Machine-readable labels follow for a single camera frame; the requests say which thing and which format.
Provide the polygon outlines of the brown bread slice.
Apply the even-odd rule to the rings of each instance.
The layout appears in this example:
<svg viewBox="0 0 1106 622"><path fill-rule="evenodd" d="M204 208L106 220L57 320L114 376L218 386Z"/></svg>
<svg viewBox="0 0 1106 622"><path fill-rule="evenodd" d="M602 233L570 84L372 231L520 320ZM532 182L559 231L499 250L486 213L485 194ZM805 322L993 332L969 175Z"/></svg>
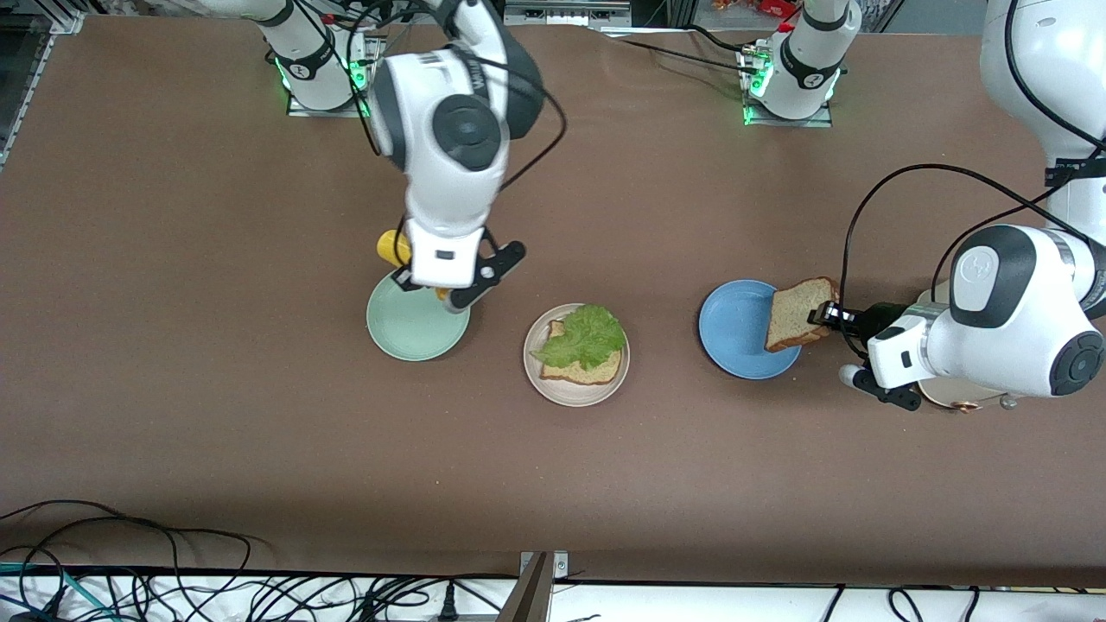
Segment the brown bread slice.
<svg viewBox="0 0 1106 622"><path fill-rule="evenodd" d="M560 321L553 321L550 323L550 335L557 336L562 332L563 326ZM601 364L601 366L592 370L581 369L578 363L563 369L543 364L542 377L568 379L570 382L576 384L605 384L611 382L613 372L619 367L619 362L620 352L613 352L611 357L604 364Z"/></svg>
<svg viewBox="0 0 1106 622"><path fill-rule="evenodd" d="M827 301L839 300L838 284L830 278L810 278L772 296L764 350L775 353L830 336L830 326L808 322L810 312Z"/></svg>

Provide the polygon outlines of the yellow mustard squeeze bottle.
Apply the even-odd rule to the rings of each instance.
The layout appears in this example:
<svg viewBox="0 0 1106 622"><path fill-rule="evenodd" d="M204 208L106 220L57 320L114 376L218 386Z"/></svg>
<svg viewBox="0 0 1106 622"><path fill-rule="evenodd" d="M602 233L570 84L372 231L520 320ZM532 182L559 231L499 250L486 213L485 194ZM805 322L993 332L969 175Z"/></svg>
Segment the yellow mustard squeeze bottle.
<svg viewBox="0 0 1106 622"><path fill-rule="evenodd" d="M380 259L392 265L392 271L400 267L410 267L413 271L413 251L410 248L410 241L407 239L406 235L401 232L401 228L392 228L390 230L385 230L377 240L376 252ZM415 283L415 290L400 290L403 294L414 294L414 292L426 292L432 291L435 298L441 303L445 303L450 296L451 290L445 288L431 288L428 286L419 286Z"/></svg>

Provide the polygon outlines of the green lettuce leaf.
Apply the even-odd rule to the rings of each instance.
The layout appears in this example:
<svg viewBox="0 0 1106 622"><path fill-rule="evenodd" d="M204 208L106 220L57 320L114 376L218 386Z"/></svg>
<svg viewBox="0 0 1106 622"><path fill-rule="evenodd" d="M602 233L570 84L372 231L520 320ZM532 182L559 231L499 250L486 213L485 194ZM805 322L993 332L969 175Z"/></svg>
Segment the green lettuce leaf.
<svg viewBox="0 0 1106 622"><path fill-rule="evenodd" d="M531 354L543 364L568 367L578 363L592 370L604 364L613 354L626 346L626 335L619 319L608 308L595 304L580 305L572 314L561 319L563 332L550 335L545 343Z"/></svg>

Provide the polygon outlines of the mint green plate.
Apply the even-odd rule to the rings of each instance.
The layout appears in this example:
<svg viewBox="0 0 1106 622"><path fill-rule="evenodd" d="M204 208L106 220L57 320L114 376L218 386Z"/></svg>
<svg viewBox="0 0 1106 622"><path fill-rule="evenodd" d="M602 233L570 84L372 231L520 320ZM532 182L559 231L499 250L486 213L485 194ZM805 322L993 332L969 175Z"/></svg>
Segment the mint green plate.
<svg viewBox="0 0 1106 622"><path fill-rule="evenodd" d="M365 322L384 354L408 362L440 357L466 334L471 312L451 314L431 289L403 291L384 278L372 289Z"/></svg>

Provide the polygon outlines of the blue plate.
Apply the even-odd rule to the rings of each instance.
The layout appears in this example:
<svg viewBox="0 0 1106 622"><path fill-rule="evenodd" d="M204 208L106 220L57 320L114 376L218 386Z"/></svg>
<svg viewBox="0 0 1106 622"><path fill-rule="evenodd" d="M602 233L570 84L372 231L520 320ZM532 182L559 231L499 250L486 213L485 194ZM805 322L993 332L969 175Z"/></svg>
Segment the blue plate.
<svg viewBox="0 0 1106 622"><path fill-rule="evenodd" d="M714 365L738 379L775 379L799 361L801 346L764 349L771 315L769 283L741 279L716 287L698 318L698 335Z"/></svg>

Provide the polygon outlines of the beige plate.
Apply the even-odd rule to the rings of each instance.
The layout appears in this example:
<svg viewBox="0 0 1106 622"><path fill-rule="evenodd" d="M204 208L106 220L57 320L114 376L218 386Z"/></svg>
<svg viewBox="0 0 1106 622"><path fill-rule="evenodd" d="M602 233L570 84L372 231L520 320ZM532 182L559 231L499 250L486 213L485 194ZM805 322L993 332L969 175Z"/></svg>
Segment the beige plate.
<svg viewBox="0 0 1106 622"><path fill-rule="evenodd" d="M632 348L629 342L620 349L619 367L613 372L609 383L605 384L576 384L568 379L543 379L543 363L533 357L532 352L536 351L550 336L550 323L561 321L583 303L568 303L551 308L545 314L538 318L533 326L530 326L523 342L522 363L523 370L531 385L538 394L545 400L564 407L588 407L599 404L604 400L613 396L616 390L620 388L632 369Z"/></svg>

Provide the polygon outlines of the white toaster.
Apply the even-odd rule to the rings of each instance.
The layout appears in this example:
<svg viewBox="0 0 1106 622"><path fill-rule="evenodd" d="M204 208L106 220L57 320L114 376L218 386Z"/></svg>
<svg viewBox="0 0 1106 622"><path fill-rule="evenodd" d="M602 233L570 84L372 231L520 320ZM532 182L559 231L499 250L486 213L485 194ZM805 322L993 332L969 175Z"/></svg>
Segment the white toaster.
<svg viewBox="0 0 1106 622"><path fill-rule="evenodd" d="M931 317L925 317L928 326L931 326L933 319L940 315L941 310L937 307L948 303L949 291L950 282L945 280L940 284L931 286L918 296L916 305L924 307L924 311L931 314ZM966 379L920 379L915 386L924 400L929 403L943 407L943 410L957 410L961 413L970 413L973 410L982 410L982 407L1016 410L1020 400L1019 395L975 385Z"/></svg>

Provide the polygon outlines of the grey power strip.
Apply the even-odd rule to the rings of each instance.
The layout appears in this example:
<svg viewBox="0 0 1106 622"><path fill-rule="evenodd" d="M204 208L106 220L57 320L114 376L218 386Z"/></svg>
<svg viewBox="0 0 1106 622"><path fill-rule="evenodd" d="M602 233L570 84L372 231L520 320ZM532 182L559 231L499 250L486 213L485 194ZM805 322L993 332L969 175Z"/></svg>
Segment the grey power strip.
<svg viewBox="0 0 1106 622"><path fill-rule="evenodd" d="M632 0L503 0L507 25L630 28Z"/></svg>

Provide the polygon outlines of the red package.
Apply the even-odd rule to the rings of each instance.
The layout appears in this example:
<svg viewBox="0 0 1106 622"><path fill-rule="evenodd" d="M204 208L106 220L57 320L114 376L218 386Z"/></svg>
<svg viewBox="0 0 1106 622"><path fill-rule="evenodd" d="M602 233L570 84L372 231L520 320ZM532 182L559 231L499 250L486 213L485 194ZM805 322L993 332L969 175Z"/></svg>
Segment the red package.
<svg viewBox="0 0 1106 622"><path fill-rule="evenodd" d="M726 10L732 6L751 8L763 15L790 19L803 6L803 0L711 0L714 10Z"/></svg>

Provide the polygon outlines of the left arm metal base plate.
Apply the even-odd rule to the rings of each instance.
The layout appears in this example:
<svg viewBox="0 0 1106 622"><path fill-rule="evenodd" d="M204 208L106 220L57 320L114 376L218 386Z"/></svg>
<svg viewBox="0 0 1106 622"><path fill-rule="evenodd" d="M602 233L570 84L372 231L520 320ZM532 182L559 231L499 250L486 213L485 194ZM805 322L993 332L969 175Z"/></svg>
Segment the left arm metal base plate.
<svg viewBox="0 0 1106 622"><path fill-rule="evenodd" d="M841 68L807 68L793 72L785 56L775 55L766 40L735 52L740 79L743 121L747 125L815 127L832 126L830 99Z"/></svg>

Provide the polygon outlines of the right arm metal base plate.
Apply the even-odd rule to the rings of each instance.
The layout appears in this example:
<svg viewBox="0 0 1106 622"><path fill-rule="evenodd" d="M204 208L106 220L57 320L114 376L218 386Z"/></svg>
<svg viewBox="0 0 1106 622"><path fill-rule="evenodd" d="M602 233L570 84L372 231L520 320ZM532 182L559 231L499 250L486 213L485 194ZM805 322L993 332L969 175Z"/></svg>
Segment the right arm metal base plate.
<svg viewBox="0 0 1106 622"><path fill-rule="evenodd" d="M349 52L340 53L340 66L345 75L337 81L319 76L312 81L293 79L284 68L276 66L290 117L371 117L368 91L377 63L387 49L387 40L366 33L354 33L348 39Z"/></svg>

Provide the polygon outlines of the grey metal bracket post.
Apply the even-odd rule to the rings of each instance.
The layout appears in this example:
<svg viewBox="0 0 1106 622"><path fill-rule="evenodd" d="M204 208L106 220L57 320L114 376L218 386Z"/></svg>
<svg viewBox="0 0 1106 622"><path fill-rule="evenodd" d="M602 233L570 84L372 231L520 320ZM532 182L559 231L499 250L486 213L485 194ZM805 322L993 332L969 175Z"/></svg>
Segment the grey metal bracket post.
<svg viewBox="0 0 1106 622"><path fill-rule="evenodd" d="M520 576L495 622L547 622L554 582L568 576L568 551L525 551Z"/></svg>

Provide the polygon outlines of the long aluminium edge rail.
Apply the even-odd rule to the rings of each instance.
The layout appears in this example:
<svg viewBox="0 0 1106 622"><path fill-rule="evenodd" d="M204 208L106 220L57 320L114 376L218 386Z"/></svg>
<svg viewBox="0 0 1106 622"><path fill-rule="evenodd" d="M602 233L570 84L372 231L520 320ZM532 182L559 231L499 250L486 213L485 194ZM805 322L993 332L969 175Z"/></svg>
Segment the long aluminium edge rail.
<svg viewBox="0 0 1106 622"><path fill-rule="evenodd" d="M56 40L74 35L90 0L0 0L0 172L9 159Z"/></svg>

